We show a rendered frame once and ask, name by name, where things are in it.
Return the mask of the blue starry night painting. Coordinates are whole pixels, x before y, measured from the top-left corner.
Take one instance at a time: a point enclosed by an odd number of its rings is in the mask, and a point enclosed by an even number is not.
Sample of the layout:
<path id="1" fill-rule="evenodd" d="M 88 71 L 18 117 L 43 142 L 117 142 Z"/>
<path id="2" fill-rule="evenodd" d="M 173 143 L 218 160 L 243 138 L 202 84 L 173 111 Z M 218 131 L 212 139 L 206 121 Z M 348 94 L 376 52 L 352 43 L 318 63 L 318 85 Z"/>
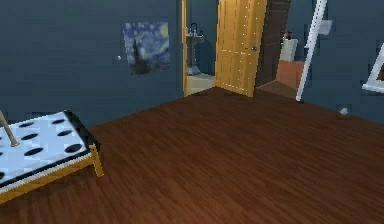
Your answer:
<path id="1" fill-rule="evenodd" d="M 144 75 L 170 67 L 167 22 L 129 22 L 124 25 L 123 34 L 130 75 Z"/>

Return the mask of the yellow wooden room door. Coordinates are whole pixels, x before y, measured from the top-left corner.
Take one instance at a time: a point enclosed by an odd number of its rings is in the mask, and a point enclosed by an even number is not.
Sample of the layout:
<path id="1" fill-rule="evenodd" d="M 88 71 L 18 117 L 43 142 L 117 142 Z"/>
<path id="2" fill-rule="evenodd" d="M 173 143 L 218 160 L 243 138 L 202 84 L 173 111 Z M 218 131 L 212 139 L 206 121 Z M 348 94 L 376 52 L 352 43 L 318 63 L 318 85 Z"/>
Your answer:
<path id="1" fill-rule="evenodd" d="M 268 0 L 219 0 L 214 85 L 252 97 Z"/>

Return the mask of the orange-brown cabinet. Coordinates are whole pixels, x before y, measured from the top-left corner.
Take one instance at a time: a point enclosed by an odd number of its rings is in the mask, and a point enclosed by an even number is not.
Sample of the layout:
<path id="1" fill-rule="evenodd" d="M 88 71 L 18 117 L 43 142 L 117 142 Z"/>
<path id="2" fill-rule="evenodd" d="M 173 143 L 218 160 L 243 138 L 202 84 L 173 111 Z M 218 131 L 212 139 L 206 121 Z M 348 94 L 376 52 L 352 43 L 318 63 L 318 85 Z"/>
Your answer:
<path id="1" fill-rule="evenodd" d="M 279 61 L 276 80 L 290 88 L 297 89 L 300 84 L 304 63 L 302 61 Z"/>

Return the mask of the white bin with dark lid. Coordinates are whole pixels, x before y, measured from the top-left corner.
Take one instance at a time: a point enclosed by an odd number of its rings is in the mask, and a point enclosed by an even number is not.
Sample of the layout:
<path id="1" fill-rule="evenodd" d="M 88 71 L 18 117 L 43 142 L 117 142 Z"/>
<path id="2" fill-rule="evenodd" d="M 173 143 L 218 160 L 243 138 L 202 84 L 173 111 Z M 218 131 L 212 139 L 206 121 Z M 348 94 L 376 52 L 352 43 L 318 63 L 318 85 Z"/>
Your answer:
<path id="1" fill-rule="evenodd" d="M 297 45 L 298 40 L 293 37 L 293 34 L 290 31 L 286 32 L 282 38 L 280 59 L 286 62 L 293 61 Z"/>

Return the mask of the bed with black-dotted white cover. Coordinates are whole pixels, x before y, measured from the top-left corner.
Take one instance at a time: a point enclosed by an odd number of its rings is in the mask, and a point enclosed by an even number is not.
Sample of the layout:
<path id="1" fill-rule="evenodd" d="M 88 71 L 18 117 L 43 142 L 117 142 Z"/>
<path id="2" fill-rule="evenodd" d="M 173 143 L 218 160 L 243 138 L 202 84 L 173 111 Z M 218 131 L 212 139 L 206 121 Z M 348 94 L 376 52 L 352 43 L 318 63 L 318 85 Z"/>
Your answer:
<path id="1" fill-rule="evenodd" d="M 87 166 L 97 176 L 104 175 L 100 142 L 73 112 L 64 110 L 8 125 L 20 144 L 10 146 L 0 123 L 0 204 Z"/>

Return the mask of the white framed window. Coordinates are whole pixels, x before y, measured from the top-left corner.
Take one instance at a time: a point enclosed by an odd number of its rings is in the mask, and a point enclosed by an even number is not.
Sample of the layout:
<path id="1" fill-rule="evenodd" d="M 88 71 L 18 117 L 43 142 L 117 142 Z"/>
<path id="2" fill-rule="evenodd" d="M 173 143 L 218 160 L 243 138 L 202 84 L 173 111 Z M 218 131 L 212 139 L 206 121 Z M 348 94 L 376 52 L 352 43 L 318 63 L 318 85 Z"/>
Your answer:
<path id="1" fill-rule="evenodd" d="M 379 73 L 384 66 L 384 43 L 381 45 L 376 61 L 372 66 L 372 70 L 365 84 L 362 85 L 363 90 L 373 91 L 384 94 L 384 81 L 379 80 Z"/>

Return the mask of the grey pedestal sink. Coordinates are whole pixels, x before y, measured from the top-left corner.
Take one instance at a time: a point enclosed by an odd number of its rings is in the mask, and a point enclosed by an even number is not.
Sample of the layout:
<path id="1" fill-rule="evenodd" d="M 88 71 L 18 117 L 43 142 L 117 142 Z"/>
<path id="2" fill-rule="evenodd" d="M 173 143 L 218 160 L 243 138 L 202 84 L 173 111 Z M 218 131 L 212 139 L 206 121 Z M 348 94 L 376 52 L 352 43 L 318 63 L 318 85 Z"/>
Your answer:
<path id="1" fill-rule="evenodd" d="M 196 63 L 196 49 L 195 45 L 204 42 L 204 35 L 197 32 L 197 24 L 191 23 L 189 32 L 186 35 L 187 41 L 187 67 L 188 75 L 194 76 L 200 74 L 200 70 Z"/>

